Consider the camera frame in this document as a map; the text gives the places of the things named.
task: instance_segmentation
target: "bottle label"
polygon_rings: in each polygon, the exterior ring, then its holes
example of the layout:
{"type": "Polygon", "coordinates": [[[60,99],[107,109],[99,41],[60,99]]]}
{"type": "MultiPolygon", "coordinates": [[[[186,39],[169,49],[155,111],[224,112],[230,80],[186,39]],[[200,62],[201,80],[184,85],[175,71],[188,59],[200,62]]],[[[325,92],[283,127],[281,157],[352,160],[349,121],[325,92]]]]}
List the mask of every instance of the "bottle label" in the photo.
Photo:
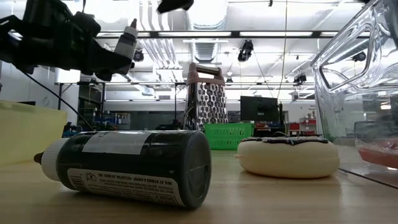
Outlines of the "bottle label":
{"type": "Polygon", "coordinates": [[[71,168],[68,178],[79,191],[185,206],[178,184],[166,177],[71,168]]]}
{"type": "Polygon", "coordinates": [[[139,155],[151,132],[101,131],[93,135],[82,152],[139,155]]]}

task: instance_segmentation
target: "green plastic crate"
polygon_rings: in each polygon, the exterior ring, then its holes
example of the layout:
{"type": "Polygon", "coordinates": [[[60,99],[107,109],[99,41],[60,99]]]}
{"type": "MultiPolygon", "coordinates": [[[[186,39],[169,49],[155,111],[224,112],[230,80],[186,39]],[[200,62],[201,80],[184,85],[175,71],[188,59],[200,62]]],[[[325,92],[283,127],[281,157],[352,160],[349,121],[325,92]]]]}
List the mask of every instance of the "green plastic crate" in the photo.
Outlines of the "green plastic crate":
{"type": "Polygon", "coordinates": [[[211,149],[237,150],[242,139],[252,137],[254,124],[205,124],[211,149]]]}

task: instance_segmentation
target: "lab room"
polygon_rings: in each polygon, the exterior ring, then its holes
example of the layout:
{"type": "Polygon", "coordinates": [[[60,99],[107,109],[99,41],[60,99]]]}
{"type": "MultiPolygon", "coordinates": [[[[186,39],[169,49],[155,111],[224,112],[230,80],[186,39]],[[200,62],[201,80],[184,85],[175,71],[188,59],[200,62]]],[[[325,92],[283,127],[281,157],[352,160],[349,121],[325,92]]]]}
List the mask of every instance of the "lab room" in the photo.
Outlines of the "lab room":
{"type": "Polygon", "coordinates": [[[0,1],[1,223],[396,223],[398,1],[0,1]]]}

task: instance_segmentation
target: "cheese grater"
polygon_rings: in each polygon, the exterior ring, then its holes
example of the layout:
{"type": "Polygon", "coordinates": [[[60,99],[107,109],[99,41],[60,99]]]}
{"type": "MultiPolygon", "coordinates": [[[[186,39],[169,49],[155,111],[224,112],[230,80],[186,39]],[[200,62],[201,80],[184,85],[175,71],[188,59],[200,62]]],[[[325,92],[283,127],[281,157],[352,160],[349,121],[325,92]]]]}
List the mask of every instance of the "cheese grater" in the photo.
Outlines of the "cheese grater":
{"type": "Polygon", "coordinates": [[[184,129],[203,131],[205,124],[228,123],[224,87],[220,68],[190,64],[184,129]],[[214,75],[214,78],[200,78],[199,73],[214,75]]]}

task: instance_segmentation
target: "white bottle cap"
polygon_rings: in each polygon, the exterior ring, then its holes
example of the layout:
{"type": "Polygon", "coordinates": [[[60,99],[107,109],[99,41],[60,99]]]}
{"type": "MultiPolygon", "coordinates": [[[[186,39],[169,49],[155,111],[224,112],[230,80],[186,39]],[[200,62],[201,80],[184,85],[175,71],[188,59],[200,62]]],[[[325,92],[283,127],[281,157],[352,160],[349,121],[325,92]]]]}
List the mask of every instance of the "white bottle cap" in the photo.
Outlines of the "white bottle cap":
{"type": "Polygon", "coordinates": [[[42,156],[42,170],[43,173],[50,179],[60,181],[57,173],[57,159],[58,154],[69,138],[62,138],[53,142],[43,153],[42,156]]]}
{"type": "Polygon", "coordinates": [[[131,26],[126,26],[124,28],[124,32],[127,34],[130,34],[130,35],[133,35],[135,38],[137,38],[137,36],[138,36],[138,30],[131,26]]]}

